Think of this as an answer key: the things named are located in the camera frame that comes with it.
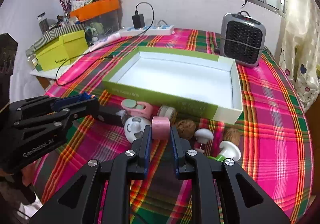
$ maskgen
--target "power strip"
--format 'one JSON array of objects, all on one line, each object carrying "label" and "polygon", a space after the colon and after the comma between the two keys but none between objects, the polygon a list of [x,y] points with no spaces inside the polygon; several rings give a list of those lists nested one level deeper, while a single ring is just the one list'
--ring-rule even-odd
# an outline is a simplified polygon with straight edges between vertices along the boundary
[{"label": "power strip", "polygon": [[[129,37],[129,36],[136,36],[142,32],[144,32],[146,29],[148,29],[149,26],[145,26],[143,28],[135,29],[134,27],[127,27],[124,29],[121,29],[119,31],[120,35],[122,37]],[[161,27],[151,27],[147,32],[144,33],[146,36],[170,36],[174,34],[174,26],[161,26]]]}]

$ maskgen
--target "pink tape roll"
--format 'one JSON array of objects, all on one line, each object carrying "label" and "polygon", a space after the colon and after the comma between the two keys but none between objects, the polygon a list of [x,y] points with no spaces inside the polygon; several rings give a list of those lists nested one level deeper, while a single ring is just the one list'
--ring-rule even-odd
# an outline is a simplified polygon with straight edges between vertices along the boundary
[{"label": "pink tape roll", "polygon": [[165,117],[153,117],[152,119],[152,139],[169,139],[170,121]]}]

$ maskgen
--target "green box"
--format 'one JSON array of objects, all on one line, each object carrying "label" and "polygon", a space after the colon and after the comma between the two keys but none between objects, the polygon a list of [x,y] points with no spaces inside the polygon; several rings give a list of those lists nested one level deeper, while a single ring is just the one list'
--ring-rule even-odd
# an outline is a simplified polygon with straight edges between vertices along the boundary
[{"label": "green box", "polygon": [[[58,68],[71,57],[84,53],[88,49],[84,30],[61,35],[36,51],[36,57],[43,71]],[[73,63],[76,58],[63,65]]]},{"label": "green box", "polygon": [[109,93],[207,119],[234,124],[242,113],[236,63],[223,56],[137,47],[102,81]]}]

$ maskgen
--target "open box lid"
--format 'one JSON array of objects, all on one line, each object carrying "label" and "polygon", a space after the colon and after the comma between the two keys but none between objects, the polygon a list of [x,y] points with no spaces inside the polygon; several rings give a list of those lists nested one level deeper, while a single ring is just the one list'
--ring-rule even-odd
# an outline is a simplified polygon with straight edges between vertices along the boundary
[{"label": "open box lid", "polygon": [[51,51],[52,49],[56,48],[57,46],[60,46],[65,43],[77,40],[79,38],[84,38],[84,37],[85,37],[84,30],[61,35],[60,37],[52,40],[51,42],[49,42],[48,44],[43,46],[40,50],[38,50],[36,52],[36,55],[39,57],[39,56]]},{"label": "open box lid", "polygon": [[230,124],[243,109],[236,63],[223,56],[137,47],[103,82],[112,94]]},{"label": "open box lid", "polygon": [[26,56],[29,57],[33,55],[37,50],[45,46],[47,43],[51,42],[52,40],[71,33],[71,32],[76,32],[80,30],[84,30],[85,25],[84,24],[76,24],[76,25],[70,25],[70,26],[65,26],[65,27],[58,27],[50,30],[47,32],[44,36],[42,36],[37,42],[35,42],[32,46],[30,46],[26,50]]}]

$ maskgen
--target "white ball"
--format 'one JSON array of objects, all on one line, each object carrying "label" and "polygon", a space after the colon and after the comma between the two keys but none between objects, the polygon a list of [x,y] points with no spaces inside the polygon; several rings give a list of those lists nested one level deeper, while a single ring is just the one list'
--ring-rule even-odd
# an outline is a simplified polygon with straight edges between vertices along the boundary
[{"label": "white ball", "polygon": [[127,140],[132,143],[136,139],[142,138],[146,125],[151,126],[149,120],[142,117],[128,118],[124,124],[124,134]]},{"label": "white ball", "polygon": [[213,140],[213,134],[206,128],[198,129],[195,132],[195,138],[201,144],[207,144],[210,140]]}]

